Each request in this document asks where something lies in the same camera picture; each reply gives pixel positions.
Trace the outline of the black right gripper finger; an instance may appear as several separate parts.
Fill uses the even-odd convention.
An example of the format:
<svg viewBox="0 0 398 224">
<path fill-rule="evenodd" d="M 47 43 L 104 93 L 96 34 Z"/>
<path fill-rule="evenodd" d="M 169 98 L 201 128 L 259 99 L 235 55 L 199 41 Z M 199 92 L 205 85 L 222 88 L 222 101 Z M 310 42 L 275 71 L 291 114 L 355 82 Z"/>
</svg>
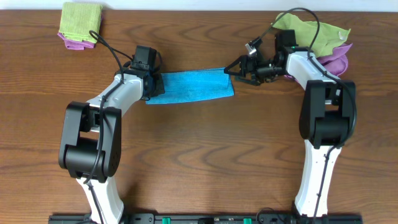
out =
<svg viewBox="0 0 398 224">
<path fill-rule="evenodd" d="M 227 75 L 232 75 L 232 76 L 236 76 L 236 77 L 241 77 L 243 75 L 242 71 L 241 71 L 241 57 L 238 57 L 234 62 L 232 62 L 231 64 L 229 64 L 228 66 L 226 66 L 224 68 L 224 73 Z"/>
<path fill-rule="evenodd" d="M 261 84 L 255 75 L 235 76 L 234 80 L 252 86 L 259 86 Z"/>
</svg>

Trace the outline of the blue cloth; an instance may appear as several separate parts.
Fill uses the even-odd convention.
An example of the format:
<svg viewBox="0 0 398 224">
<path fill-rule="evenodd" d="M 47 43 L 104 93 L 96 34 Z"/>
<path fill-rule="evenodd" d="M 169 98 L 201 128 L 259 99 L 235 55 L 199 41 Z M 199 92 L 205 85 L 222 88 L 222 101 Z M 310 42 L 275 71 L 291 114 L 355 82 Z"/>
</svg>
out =
<svg viewBox="0 0 398 224">
<path fill-rule="evenodd" d="M 165 93 L 151 98 L 148 105 L 166 105 L 214 100 L 234 96 L 231 78 L 224 68 L 163 73 Z"/>
</svg>

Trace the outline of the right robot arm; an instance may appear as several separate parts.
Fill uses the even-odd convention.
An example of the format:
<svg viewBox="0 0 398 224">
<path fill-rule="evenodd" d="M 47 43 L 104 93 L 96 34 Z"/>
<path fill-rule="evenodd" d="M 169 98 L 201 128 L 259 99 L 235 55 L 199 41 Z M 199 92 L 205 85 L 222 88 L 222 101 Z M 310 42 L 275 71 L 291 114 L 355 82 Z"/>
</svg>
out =
<svg viewBox="0 0 398 224">
<path fill-rule="evenodd" d="M 296 43 L 294 30 L 275 35 L 275 56 L 260 53 L 261 37 L 246 44 L 248 54 L 224 68 L 239 82 L 253 86 L 270 83 L 280 75 L 293 77 L 304 89 L 299 131 L 305 144 L 305 162 L 293 213 L 283 223 L 333 223 L 327 197 L 335 162 L 356 124 L 356 87 L 331 74 L 310 47 Z"/>
</svg>

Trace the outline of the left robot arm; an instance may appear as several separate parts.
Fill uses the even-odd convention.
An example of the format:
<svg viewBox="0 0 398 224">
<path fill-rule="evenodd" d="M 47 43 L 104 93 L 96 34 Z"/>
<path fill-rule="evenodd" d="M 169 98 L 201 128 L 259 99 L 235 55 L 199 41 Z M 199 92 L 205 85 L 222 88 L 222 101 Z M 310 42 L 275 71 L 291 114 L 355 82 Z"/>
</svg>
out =
<svg viewBox="0 0 398 224">
<path fill-rule="evenodd" d="M 86 102 L 68 104 L 58 163 L 84 190 L 91 212 L 78 223 L 122 223 L 124 204 L 115 173 L 121 160 L 122 118 L 131 106 L 164 93 L 161 54 L 137 46 L 112 82 Z"/>
</svg>

